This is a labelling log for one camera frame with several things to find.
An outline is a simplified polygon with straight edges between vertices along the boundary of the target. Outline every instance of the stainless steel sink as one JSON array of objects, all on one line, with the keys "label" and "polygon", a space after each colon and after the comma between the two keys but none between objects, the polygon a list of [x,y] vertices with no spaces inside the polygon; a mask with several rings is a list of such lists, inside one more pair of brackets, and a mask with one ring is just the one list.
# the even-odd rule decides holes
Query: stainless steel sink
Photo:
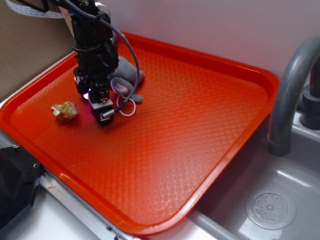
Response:
[{"label": "stainless steel sink", "polygon": [[293,125],[290,154],[267,150],[267,119],[196,206],[217,239],[318,240],[320,133]]}]

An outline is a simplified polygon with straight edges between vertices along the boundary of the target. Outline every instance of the seashell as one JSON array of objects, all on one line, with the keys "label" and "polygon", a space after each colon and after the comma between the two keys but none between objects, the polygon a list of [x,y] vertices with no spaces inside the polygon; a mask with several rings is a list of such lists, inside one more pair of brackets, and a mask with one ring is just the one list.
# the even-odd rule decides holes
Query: seashell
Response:
[{"label": "seashell", "polygon": [[78,108],[74,102],[66,101],[63,104],[54,104],[51,109],[60,121],[69,121],[78,114]]}]

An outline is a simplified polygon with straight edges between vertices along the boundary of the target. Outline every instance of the stuffed toy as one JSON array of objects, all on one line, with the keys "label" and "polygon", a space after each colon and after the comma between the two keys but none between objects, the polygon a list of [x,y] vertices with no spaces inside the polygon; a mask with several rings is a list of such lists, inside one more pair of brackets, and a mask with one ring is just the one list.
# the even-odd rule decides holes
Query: stuffed toy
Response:
[{"label": "stuffed toy", "polygon": [[[139,71],[138,84],[144,79],[145,74],[143,71]],[[134,88],[137,76],[137,69],[128,62],[124,57],[119,56],[119,64],[116,71],[108,76],[111,88],[118,95],[123,95],[126,97],[128,93]],[[142,103],[143,97],[138,94],[133,94],[131,99],[135,103]]]}]

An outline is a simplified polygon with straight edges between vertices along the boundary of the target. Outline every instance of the plastic tray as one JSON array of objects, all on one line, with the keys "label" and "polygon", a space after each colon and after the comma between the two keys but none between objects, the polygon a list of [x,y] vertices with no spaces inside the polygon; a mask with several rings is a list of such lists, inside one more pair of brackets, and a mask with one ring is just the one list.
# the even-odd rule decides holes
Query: plastic tray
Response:
[{"label": "plastic tray", "polygon": [[[278,80],[239,62],[126,37],[145,72],[137,91],[144,102],[133,117],[96,123],[77,93],[72,55],[8,100],[0,127],[118,228],[142,236],[187,216],[270,113]],[[131,61],[122,43],[118,52]],[[79,108],[70,122],[51,110],[65,101]]]}]

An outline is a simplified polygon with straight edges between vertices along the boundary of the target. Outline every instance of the drain cover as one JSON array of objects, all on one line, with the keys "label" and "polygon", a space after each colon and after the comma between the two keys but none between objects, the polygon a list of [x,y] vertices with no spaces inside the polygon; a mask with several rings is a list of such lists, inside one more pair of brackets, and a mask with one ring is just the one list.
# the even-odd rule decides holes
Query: drain cover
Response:
[{"label": "drain cover", "polygon": [[263,229],[279,230],[292,223],[296,216],[296,205],[286,192],[273,188],[259,188],[246,201],[248,217]]}]

